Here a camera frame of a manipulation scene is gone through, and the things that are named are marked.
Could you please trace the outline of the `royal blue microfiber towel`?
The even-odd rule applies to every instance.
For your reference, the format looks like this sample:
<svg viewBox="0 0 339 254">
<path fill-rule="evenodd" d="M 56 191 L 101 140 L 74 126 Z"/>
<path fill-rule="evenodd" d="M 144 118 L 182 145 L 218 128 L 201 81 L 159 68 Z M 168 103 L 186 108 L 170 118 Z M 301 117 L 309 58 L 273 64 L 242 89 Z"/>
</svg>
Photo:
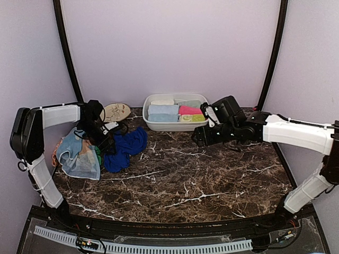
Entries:
<svg viewBox="0 0 339 254">
<path fill-rule="evenodd" d="M 137 155 L 145 150 L 148 135 L 142 127 L 122 135 L 120 132 L 114 135 L 116 153 L 104 155 L 104 167 L 111 173 L 117 173 L 130 166 L 130 156 Z"/>
</svg>

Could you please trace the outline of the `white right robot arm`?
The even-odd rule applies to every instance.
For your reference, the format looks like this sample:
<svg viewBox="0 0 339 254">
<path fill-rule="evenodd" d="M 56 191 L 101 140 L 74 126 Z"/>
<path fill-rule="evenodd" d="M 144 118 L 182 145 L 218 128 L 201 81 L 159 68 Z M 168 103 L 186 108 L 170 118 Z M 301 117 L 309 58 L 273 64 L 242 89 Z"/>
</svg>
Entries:
<svg viewBox="0 0 339 254">
<path fill-rule="evenodd" d="M 222 117 L 218 124 L 195 128 L 192 140 L 200 147 L 228 141 L 284 143 L 321 153 L 318 167 L 301 186 L 282 199 L 271 216 L 270 225 L 281 230 L 291 220 L 291 214 L 323 192 L 338 185 L 338 123 L 332 125 L 300 122 L 278 114 L 255 111 Z"/>
</svg>

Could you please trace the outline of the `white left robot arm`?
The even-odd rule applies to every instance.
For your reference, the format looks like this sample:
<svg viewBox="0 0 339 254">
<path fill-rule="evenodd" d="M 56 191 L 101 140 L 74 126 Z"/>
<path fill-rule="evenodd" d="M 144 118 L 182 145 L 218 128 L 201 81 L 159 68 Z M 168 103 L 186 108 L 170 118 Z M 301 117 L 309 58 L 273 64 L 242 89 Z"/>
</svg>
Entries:
<svg viewBox="0 0 339 254">
<path fill-rule="evenodd" d="M 65 123 L 76 123 L 91 144 L 101 152 L 114 154 L 114 134 L 122 125 L 105 123 L 101 119 L 104 108 L 97 100 L 87 103 L 68 103 L 47 107 L 18 109 L 10 137 L 11 149 L 19 159 L 18 169 L 27 171 L 33 188 L 40 194 L 45 206 L 55 213 L 54 222 L 64 231 L 75 226 L 69 215 L 69 205 L 56 187 L 44 157 L 46 128 Z"/>
</svg>

